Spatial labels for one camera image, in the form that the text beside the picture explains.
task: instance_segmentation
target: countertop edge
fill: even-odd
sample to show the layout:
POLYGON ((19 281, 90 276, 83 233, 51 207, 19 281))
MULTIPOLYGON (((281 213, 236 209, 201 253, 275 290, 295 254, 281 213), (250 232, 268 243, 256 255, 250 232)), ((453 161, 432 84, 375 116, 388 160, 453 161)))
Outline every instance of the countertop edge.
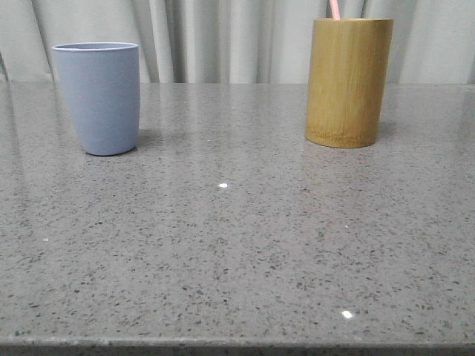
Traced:
POLYGON ((473 349, 475 342, 467 343, 377 343, 364 342, 318 342, 316 341, 281 341, 279 339, 258 340, 252 338, 113 338, 113 337, 0 337, 2 346, 46 346, 46 347, 150 347, 150 348, 174 348, 174 347, 229 347, 229 348, 302 348, 302 349, 473 349))

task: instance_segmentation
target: bamboo holder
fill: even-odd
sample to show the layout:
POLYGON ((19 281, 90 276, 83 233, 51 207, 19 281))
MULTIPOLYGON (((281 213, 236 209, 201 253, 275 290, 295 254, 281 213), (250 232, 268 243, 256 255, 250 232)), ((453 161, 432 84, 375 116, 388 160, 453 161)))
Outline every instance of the bamboo holder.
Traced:
POLYGON ((305 137, 359 148, 376 141, 392 19, 316 19, 305 137))

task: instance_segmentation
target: curtain fold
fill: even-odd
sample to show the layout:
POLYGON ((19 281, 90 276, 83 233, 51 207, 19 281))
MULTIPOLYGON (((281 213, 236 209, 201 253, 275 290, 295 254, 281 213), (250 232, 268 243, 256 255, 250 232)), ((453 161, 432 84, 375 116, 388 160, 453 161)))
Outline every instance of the curtain fold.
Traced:
MULTIPOLYGON (((474 0, 340 0, 395 19, 388 82, 474 83, 474 0)), ((142 82, 306 83, 327 0, 0 0, 0 81, 51 81, 50 48, 135 42, 142 82)))

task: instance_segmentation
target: blue cup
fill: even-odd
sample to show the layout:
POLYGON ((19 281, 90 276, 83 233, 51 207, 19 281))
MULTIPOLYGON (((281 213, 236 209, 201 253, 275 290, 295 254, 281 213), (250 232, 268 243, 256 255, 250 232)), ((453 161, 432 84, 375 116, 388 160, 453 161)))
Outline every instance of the blue cup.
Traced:
POLYGON ((122 154, 137 144, 140 118, 139 46, 122 42, 53 47, 60 88, 89 154, 122 154))

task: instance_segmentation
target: quartz countertop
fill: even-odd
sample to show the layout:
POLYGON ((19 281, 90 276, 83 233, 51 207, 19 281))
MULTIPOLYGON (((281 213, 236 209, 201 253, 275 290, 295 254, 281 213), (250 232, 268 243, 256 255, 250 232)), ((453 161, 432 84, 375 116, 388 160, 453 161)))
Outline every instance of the quartz countertop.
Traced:
POLYGON ((98 157, 54 85, 1 83, 0 351, 473 355, 475 86, 388 85, 352 150, 306 103, 142 85, 137 148, 98 157))

